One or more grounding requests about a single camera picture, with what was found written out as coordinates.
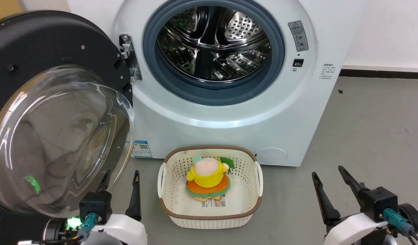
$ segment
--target metal hinge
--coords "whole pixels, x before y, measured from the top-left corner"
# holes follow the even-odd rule
[[[123,59],[130,70],[130,81],[142,80],[141,70],[139,68],[133,39],[129,34],[120,35],[121,59]]]

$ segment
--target basket handle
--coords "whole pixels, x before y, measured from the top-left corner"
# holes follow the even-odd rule
[[[260,163],[255,161],[257,167],[257,176],[259,177],[259,197],[262,197],[263,194],[263,174],[262,168],[260,167]]]
[[[162,194],[164,192],[164,182],[165,182],[165,166],[166,163],[163,163],[160,166],[159,174],[157,175],[157,195],[159,198],[162,198]]]

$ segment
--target plush toy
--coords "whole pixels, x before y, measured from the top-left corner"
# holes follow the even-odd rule
[[[220,199],[230,189],[229,177],[225,174],[234,169],[233,160],[195,157],[187,173],[186,191],[199,201],[209,198]]]

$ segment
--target white washing machine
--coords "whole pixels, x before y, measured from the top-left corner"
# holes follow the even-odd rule
[[[300,166],[366,0],[68,0],[116,44],[131,37],[133,157],[235,145]]]

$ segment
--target white plastic basket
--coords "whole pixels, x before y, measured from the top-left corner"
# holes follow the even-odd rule
[[[203,207],[186,189],[186,174],[194,157],[230,158],[235,169],[227,173],[231,182],[226,206]],[[157,193],[162,209],[176,225],[194,229],[225,229],[245,225],[262,201],[262,169],[254,155],[237,146],[193,146],[176,149],[160,166]]]

